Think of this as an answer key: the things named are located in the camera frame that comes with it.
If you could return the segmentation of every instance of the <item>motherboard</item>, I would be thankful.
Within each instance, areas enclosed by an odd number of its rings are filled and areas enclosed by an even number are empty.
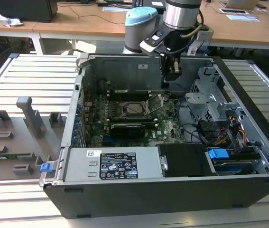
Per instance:
[[[176,113],[178,98],[169,93],[86,95],[83,124],[87,147],[157,146],[184,143]]]

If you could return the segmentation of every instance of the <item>yellow wire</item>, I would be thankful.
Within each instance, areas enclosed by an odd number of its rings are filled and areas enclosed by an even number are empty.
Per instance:
[[[243,130],[240,130],[240,129],[239,129],[239,132],[243,133],[243,143],[245,143],[245,132]]]
[[[222,140],[220,140],[220,141],[216,144],[216,146],[219,145],[219,144],[221,144],[221,143],[223,143],[223,142],[226,141],[228,138],[229,138],[229,136],[225,136],[225,138],[223,138]]]

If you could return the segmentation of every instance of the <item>white paper sheet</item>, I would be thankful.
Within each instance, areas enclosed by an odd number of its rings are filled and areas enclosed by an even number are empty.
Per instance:
[[[244,20],[244,21],[256,21],[259,22],[255,17],[240,16],[240,15],[226,15],[230,20]]]
[[[130,9],[123,9],[123,8],[118,8],[115,6],[104,6],[102,8],[103,11],[107,12],[120,12],[120,13],[127,13]]]

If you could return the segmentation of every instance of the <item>laptop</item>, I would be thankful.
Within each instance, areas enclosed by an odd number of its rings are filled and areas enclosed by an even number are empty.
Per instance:
[[[220,1],[220,4],[226,8],[253,10],[260,0],[229,0]]]

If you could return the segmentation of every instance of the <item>paper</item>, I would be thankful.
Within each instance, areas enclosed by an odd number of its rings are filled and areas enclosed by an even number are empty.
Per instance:
[[[4,17],[0,14],[0,24],[7,27],[11,27],[11,26],[22,25],[23,23],[21,23],[20,19],[18,18],[11,19],[11,18]]]
[[[244,20],[244,21],[259,21],[255,17],[239,16],[239,15],[227,15],[230,20]]]
[[[160,1],[152,1],[151,3],[152,3],[152,5],[154,5],[154,6],[163,6],[163,3],[160,2]]]
[[[103,11],[108,11],[108,12],[120,12],[120,13],[127,13],[130,9],[124,9],[124,8],[118,8],[115,6],[104,6],[102,8]]]

